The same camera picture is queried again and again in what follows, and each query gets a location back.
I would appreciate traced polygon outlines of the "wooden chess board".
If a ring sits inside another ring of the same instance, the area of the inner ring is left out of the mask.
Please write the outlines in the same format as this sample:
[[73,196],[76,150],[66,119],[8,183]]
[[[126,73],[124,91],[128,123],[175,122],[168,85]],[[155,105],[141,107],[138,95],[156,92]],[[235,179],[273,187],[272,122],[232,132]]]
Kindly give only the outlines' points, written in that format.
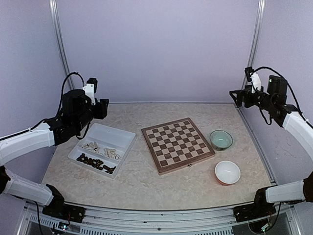
[[183,118],[141,129],[159,175],[212,158],[213,147],[193,123]]

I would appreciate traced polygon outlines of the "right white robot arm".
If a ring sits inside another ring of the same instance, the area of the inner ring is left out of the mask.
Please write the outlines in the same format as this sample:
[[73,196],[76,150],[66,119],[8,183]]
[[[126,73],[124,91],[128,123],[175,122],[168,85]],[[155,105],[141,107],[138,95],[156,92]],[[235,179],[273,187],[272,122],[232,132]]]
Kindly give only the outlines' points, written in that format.
[[[243,90],[233,90],[229,95],[237,107],[245,108],[257,106],[260,111],[269,113],[270,120],[274,120],[280,127],[290,133],[304,148],[310,157],[313,156],[313,128],[304,120],[299,109],[287,104],[286,79],[271,75],[268,80],[267,91],[259,85],[259,76],[251,75],[251,85],[246,85]],[[261,217],[269,210],[269,204],[287,202],[312,202],[313,201],[313,175],[307,178],[259,189],[256,193],[256,202],[250,206],[250,213],[254,217]]]

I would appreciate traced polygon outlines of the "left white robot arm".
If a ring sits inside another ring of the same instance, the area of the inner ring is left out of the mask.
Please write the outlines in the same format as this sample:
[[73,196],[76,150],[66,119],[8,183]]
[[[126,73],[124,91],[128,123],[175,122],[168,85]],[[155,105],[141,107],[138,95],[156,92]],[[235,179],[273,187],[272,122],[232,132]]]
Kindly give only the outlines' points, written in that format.
[[39,122],[35,127],[1,138],[0,140],[0,191],[19,198],[48,206],[57,217],[68,214],[64,198],[53,186],[37,184],[16,175],[5,164],[38,149],[58,146],[72,137],[82,139],[93,119],[104,119],[108,113],[108,99],[96,100],[93,92],[71,90],[61,99],[57,115]]

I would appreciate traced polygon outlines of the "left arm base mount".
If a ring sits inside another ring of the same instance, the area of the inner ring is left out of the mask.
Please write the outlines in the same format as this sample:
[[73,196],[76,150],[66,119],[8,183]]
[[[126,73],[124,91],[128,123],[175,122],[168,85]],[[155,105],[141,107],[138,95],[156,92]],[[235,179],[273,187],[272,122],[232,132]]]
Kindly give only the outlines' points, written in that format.
[[69,204],[63,204],[59,209],[46,206],[43,208],[43,214],[68,222],[82,223],[85,208]]

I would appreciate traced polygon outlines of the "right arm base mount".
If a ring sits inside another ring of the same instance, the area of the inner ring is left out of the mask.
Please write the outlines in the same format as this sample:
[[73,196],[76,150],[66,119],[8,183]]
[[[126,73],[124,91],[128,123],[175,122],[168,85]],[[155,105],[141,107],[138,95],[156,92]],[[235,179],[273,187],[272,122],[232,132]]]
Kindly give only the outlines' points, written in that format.
[[265,203],[264,205],[251,203],[233,208],[233,214],[235,216],[236,222],[253,220],[275,213],[276,209],[274,204],[269,203]]

